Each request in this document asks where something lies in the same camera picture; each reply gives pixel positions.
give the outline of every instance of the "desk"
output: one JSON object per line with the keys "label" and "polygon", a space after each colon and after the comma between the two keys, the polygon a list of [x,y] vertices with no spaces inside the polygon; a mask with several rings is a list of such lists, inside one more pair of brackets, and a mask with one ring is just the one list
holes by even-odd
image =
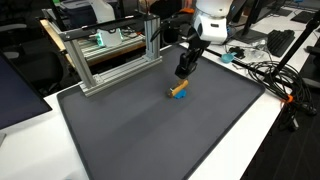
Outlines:
{"label": "desk", "polygon": [[[273,29],[303,30],[304,24],[289,21],[293,16],[268,17],[253,29],[266,33]],[[308,57],[303,48],[314,45],[316,40],[314,35],[310,35],[289,64],[300,70]],[[210,49],[224,52],[224,48],[220,46],[212,45]],[[236,70],[231,64],[222,64],[210,53],[205,52],[203,55],[246,76],[244,70]],[[0,148],[1,180],[88,178],[61,114],[56,94],[46,97],[45,100],[53,111],[1,131],[7,133],[7,138]],[[240,179],[280,110],[280,101],[271,93],[264,93],[225,135],[190,179]]]}
{"label": "desk", "polygon": [[[42,27],[45,29],[45,31],[49,34],[49,36],[51,37],[51,39],[54,41],[54,43],[58,46],[59,50],[60,51],[64,51],[66,50],[62,40],[60,39],[59,35],[57,34],[57,32],[55,32],[53,30],[53,28],[51,28],[51,26],[49,25],[49,22],[48,20],[40,20],[40,24],[42,25]],[[131,52],[131,51],[134,51],[134,50],[137,50],[139,48],[143,48],[145,47],[145,43],[143,41],[141,41],[140,43],[138,43],[137,45],[135,46],[129,46],[128,48],[126,49],[122,49],[120,51],[116,51],[114,53],[110,53],[108,55],[105,55],[105,56],[102,56],[102,57],[99,57],[97,59],[95,59],[94,61],[89,61],[88,60],[88,65],[89,66],[93,66],[95,64],[98,64],[100,62],[103,62],[103,61],[106,61],[106,60],[109,60],[109,59],[112,59],[112,58],[115,58],[115,57],[118,57],[120,55],[123,55],[123,54],[126,54],[128,52]],[[68,62],[71,64],[72,67],[75,67],[73,62],[72,62],[72,59],[71,57],[69,56],[69,54],[66,54],[65,55],[66,59],[68,60]]]}

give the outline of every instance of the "gray mat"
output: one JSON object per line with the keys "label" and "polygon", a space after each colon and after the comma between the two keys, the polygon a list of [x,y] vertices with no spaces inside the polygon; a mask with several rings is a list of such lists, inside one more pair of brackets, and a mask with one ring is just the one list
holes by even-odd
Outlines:
{"label": "gray mat", "polygon": [[187,97],[169,99],[183,47],[163,63],[86,98],[79,87],[58,95],[90,179],[188,178],[264,88],[199,59]]}

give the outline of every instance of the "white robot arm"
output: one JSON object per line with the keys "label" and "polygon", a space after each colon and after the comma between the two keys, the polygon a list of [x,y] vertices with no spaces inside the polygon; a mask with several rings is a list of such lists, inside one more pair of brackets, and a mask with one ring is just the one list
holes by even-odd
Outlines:
{"label": "white robot arm", "polygon": [[[107,0],[88,0],[97,17],[97,23],[104,23],[115,20],[114,11]],[[98,29],[97,39],[99,46],[113,47],[121,44],[120,30],[104,31]]]}
{"label": "white robot arm", "polygon": [[223,43],[227,38],[227,18],[233,0],[197,0],[193,28],[203,41]]}

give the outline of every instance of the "table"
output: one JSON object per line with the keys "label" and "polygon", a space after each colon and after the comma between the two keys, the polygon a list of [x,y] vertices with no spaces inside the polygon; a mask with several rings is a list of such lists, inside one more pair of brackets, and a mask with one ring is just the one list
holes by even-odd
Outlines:
{"label": "table", "polygon": [[[60,39],[59,35],[57,34],[57,32],[54,31],[54,29],[49,25],[49,22],[48,20],[46,19],[43,19],[43,20],[40,20],[40,24],[41,26],[44,28],[44,30],[49,34],[49,36],[51,37],[51,39],[54,41],[54,43],[58,46],[59,50],[60,51],[64,51],[66,50],[62,40]],[[115,53],[110,53],[110,54],[107,54],[103,57],[100,57],[94,61],[89,61],[88,62],[88,65],[89,66],[93,66],[93,65],[96,65],[98,63],[101,63],[103,61],[106,61],[106,60],[109,60],[109,59],[112,59],[112,58],[115,58],[115,57],[118,57],[120,55],[123,55],[123,54],[126,54],[126,53],[129,53],[129,52],[132,52],[134,50],[137,50],[139,48],[143,48],[145,47],[145,43],[143,41],[141,41],[140,43],[138,43],[136,46],[130,46],[126,49],[123,49],[121,51],[117,51]],[[71,59],[71,57],[69,56],[69,54],[66,54],[65,55],[67,61],[70,63],[70,65],[75,68],[75,65]]]}
{"label": "table", "polygon": [[[293,29],[296,30],[297,37],[305,25],[289,21],[293,16],[292,13],[289,17],[268,17],[253,26],[253,29],[266,33],[273,29]],[[310,35],[289,64],[300,70],[308,57],[304,47],[314,45],[316,40],[315,35]],[[209,48],[224,52],[224,47],[211,45]],[[244,70],[237,70],[232,64],[222,64],[216,56],[208,52],[203,56],[246,76]],[[7,138],[0,147],[0,179],[88,179],[56,95],[45,98],[53,108],[51,112],[1,130],[7,133]],[[240,179],[280,110],[280,101],[271,93],[264,93],[225,135],[190,179]]]}

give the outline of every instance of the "blue object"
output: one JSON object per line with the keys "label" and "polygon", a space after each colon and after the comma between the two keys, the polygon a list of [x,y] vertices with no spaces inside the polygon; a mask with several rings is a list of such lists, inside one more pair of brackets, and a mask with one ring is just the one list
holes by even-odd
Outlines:
{"label": "blue object", "polygon": [[235,52],[223,54],[223,55],[221,56],[221,60],[222,60],[222,62],[224,62],[224,63],[230,63],[231,61],[234,60],[234,56],[235,56],[236,54],[237,54],[237,53],[235,53]]}
{"label": "blue object", "polygon": [[187,95],[187,91],[184,90],[184,89],[182,89],[180,92],[178,92],[178,94],[176,94],[176,95],[174,96],[174,98],[175,98],[175,99],[181,99],[181,98],[186,97],[186,95]]}

